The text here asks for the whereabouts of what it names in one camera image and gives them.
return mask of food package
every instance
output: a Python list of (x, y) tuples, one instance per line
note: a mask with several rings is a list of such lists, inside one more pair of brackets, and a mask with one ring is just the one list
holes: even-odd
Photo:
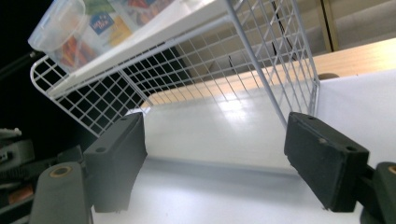
[(66, 72), (114, 48), (133, 31), (107, 0), (55, 0), (28, 42)]
[(122, 8), (131, 20), (132, 29), (144, 26), (174, 0), (121, 0)]

